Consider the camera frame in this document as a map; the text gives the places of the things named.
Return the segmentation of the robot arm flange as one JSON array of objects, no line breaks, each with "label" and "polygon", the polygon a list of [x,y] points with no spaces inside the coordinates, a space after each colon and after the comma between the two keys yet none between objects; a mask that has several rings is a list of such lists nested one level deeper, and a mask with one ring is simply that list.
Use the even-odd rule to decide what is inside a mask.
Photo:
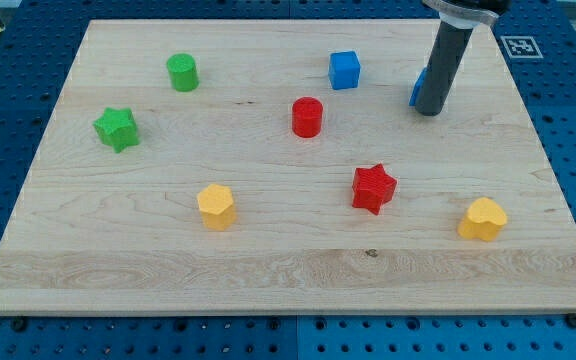
[{"label": "robot arm flange", "polygon": [[511,0],[422,0],[435,10],[441,21],[458,29],[473,29],[480,24],[493,27],[506,13]]}]

